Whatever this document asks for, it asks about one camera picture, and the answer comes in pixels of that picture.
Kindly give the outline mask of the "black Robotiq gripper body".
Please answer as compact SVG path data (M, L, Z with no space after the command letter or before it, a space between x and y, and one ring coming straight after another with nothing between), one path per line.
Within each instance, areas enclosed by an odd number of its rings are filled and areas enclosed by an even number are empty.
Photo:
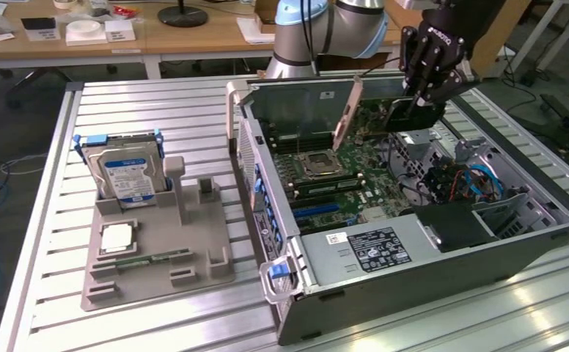
M494 55L479 41L505 6L503 1L431 1L421 13L417 29L417 71L445 73L467 60L475 73L485 73Z

